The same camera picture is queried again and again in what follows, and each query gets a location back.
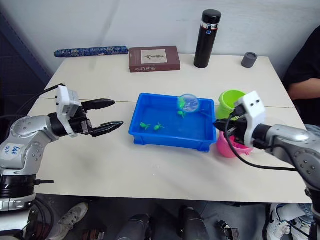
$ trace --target black shirt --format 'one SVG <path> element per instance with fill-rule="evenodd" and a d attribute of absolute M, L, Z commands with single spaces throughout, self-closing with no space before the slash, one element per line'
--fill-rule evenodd
<path fill-rule="evenodd" d="M 309 79 L 320 79 L 320 26 L 314 30 L 292 61 L 283 78 L 283 85 L 288 90 L 291 84 Z M 320 98 L 299 99 L 293 103 L 305 124 L 320 126 Z"/>

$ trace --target black thermos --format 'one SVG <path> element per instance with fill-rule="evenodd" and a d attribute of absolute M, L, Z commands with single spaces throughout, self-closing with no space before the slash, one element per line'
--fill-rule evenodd
<path fill-rule="evenodd" d="M 197 68 L 204 69 L 209 64 L 220 18 L 221 12 L 217 10 L 208 9 L 202 13 L 202 22 L 193 63 Z"/>

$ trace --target white sneaker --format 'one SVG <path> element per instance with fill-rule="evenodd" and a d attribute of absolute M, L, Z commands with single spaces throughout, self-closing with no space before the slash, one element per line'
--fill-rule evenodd
<path fill-rule="evenodd" d="M 297 217 L 296 219 L 292 220 L 291 223 L 292 223 L 291 234 L 292 234 L 293 240 L 308 240 L 308 237 L 303 233 L 299 232 L 297 229 L 309 235 L 311 223 L 304 221 L 300 217 Z"/>
<path fill-rule="evenodd" d="M 270 209 L 270 220 L 266 228 L 267 240 L 279 240 L 284 234 L 290 233 L 290 225 L 286 220 L 281 220 L 277 208 L 279 204 L 272 204 Z"/>
<path fill-rule="evenodd" d="M 56 234 L 50 236 L 49 240 L 63 240 L 69 231 L 74 228 L 74 225 L 80 222 L 87 214 L 89 205 L 86 202 L 81 202 L 71 208 L 57 223 Z"/>

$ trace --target book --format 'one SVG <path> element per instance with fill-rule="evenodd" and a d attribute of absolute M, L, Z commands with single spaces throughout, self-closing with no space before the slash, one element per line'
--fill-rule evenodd
<path fill-rule="evenodd" d="M 129 50 L 131 73 L 180 70 L 176 46 L 132 47 Z"/>

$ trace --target green cup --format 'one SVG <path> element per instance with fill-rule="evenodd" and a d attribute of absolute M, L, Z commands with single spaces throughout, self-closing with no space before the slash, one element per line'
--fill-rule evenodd
<path fill-rule="evenodd" d="M 216 111 L 216 119 L 227 119 L 235 109 L 235 102 L 246 95 L 243 91 L 227 90 L 219 97 L 220 105 Z"/>

